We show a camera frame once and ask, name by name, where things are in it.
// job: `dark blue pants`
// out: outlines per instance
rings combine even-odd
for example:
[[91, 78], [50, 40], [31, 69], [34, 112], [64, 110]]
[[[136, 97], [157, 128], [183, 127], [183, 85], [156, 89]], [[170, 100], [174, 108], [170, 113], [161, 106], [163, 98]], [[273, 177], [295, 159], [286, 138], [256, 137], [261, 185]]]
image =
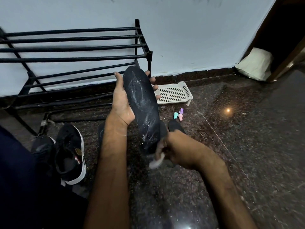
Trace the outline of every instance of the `dark blue pants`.
[[1, 228], [82, 228], [88, 202], [51, 180], [0, 126]]

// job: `white plastic basket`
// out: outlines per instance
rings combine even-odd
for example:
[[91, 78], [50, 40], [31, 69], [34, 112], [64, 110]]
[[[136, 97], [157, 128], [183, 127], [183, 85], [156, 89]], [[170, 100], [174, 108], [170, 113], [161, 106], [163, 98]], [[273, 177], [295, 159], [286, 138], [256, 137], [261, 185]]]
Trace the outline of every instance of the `white plastic basket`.
[[155, 91], [155, 95], [161, 95], [161, 98], [157, 100], [158, 104], [187, 102], [186, 105], [189, 106], [191, 100], [193, 99], [193, 96], [185, 82], [158, 86], [158, 90]]

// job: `black sneaker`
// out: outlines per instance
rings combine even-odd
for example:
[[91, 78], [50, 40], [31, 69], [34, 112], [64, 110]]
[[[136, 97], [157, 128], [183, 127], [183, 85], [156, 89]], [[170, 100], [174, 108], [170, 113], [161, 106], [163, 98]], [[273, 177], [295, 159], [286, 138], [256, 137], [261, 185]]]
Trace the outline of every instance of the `black sneaker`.
[[55, 172], [55, 140], [43, 135], [35, 139], [31, 153], [36, 158], [36, 167], [40, 173], [44, 173], [50, 178], [59, 181], [59, 175]]
[[56, 138], [55, 167], [68, 185], [80, 182], [86, 175], [84, 140], [78, 129], [65, 124]]

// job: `black metal shoe rack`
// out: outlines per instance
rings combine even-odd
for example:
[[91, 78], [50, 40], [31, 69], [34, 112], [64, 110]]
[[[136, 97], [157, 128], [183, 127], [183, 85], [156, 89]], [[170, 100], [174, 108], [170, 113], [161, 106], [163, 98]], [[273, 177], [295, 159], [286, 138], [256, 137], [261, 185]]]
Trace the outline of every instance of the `black metal shoe rack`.
[[[67, 38], [34, 38], [34, 39], [11, 39], [11, 37], [17, 36], [32, 36], [32, 35], [48, 35], [48, 34], [69, 34], [69, 33], [84, 33], [84, 32], [108, 32], [108, 31], [135, 31], [134, 35], [120, 35], [120, 36], [100, 36], [100, 37], [67, 37]], [[119, 39], [135, 39], [135, 44], [130, 45], [115, 45], [115, 46], [94, 46], [94, 47], [15, 47], [16, 44], [23, 44], [23, 43], [44, 43], [44, 42], [74, 42], [74, 41], [98, 41], [98, 40], [119, 40]], [[109, 104], [96, 104], [96, 105], [86, 105], [81, 107], [73, 107], [73, 108], [62, 108], [52, 111], [47, 111], [44, 115], [44, 118], [41, 122], [41, 126], [39, 132], [35, 132], [19, 115], [18, 110], [25, 110], [25, 109], [33, 109], [33, 108], [48, 108], [52, 109], [54, 106], [64, 106], [69, 104], [80, 104], [85, 103], [93, 100], [99, 100], [105, 97], [110, 97], [113, 95], [113, 92], [109, 93], [100, 93], [98, 95], [93, 96], [81, 96], [75, 98], [62, 99], [50, 102], [40, 102], [34, 104], [18, 104], [19, 99], [26, 100], [27, 98], [31, 97], [38, 97], [38, 99], [43, 99], [44, 95], [57, 95], [66, 91], [70, 90], [81, 90], [87, 86], [79, 86], [74, 88], [67, 88], [61, 90], [51, 90], [47, 91], [44, 87], [54, 84], [62, 84], [62, 83], [69, 83], [73, 81], [79, 80], [89, 80], [93, 78], [99, 77], [106, 77], [111, 76], [113, 73], [106, 73], [106, 74], [99, 74], [99, 75], [92, 75], [86, 77], [79, 77], [79, 78], [72, 78], [67, 80], [60, 80], [48, 83], [41, 83], [40, 80], [50, 78], [50, 77], [59, 77], [65, 75], [72, 75], [96, 70], [103, 70], [109, 68], [116, 68], [122, 66], [139, 66], [137, 59], [146, 58], [148, 62], [148, 70], [151, 71], [151, 61], [153, 57], [153, 52], [149, 50], [148, 45], [145, 41], [145, 38], [142, 34], [140, 28], [140, 22], [138, 19], [135, 19], [135, 27], [122, 27], [122, 28], [97, 28], [97, 29], [77, 29], [77, 30], [47, 30], [47, 31], [29, 31], [29, 32], [18, 32], [18, 33], [5, 33], [0, 28], [0, 44], [7, 44], [9, 48], [0, 49], [0, 53], [14, 53], [16, 58], [0, 58], [0, 62], [2, 63], [21, 63], [23, 67], [27, 70], [28, 80], [24, 84], [23, 88], [21, 89], [20, 93], [15, 96], [15, 99], [12, 103], [10, 103], [6, 108], [6, 112], [8, 112], [11, 116], [13, 116], [19, 123], [21, 123], [31, 134], [34, 136], [39, 136], [44, 134], [46, 130], [46, 126], [48, 122], [51, 120], [51, 115], [64, 112], [64, 111], [73, 111], [79, 109], [88, 109], [94, 107], [101, 107], [101, 106], [109, 106]], [[127, 55], [127, 56], [104, 56], [104, 57], [76, 57], [76, 58], [21, 58], [21, 52], [76, 52], [76, 51], [96, 51], [96, 50], [113, 50], [113, 49], [129, 49], [135, 48], [134, 55]], [[138, 55], [138, 48], [142, 48], [144, 54]], [[52, 75], [45, 75], [45, 76], [36, 76], [33, 71], [28, 67], [26, 63], [31, 62], [79, 62], [79, 61], [102, 61], [102, 60], [120, 60], [120, 59], [134, 59], [134, 62], [124, 63], [124, 64], [117, 64], [112, 66], [104, 66], [104, 67], [97, 67], [97, 68], [90, 68], [85, 70], [77, 70], [65, 73], [58, 73]], [[31, 88], [41, 88], [40, 92], [29, 93]], [[76, 122], [76, 121], [98, 121], [104, 120], [105, 118], [94, 118], [94, 119], [71, 119], [71, 120], [57, 120], [56, 122]]]

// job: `human arm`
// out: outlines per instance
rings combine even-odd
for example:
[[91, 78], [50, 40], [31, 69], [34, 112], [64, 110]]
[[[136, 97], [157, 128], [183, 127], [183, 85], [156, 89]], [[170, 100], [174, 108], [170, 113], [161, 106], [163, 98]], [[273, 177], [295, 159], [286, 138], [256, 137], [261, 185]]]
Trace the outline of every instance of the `human arm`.
[[225, 162], [213, 150], [179, 130], [169, 132], [161, 140], [157, 159], [163, 148], [167, 148], [166, 157], [173, 163], [200, 173], [223, 228], [257, 228], [237, 193]]
[[128, 104], [122, 76], [117, 72], [115, 76], [112, 110], [105, 121], [102, 149], [84, 223], [87, 229], [129, 228], [126, 144], [127, 127], [135, 115]]

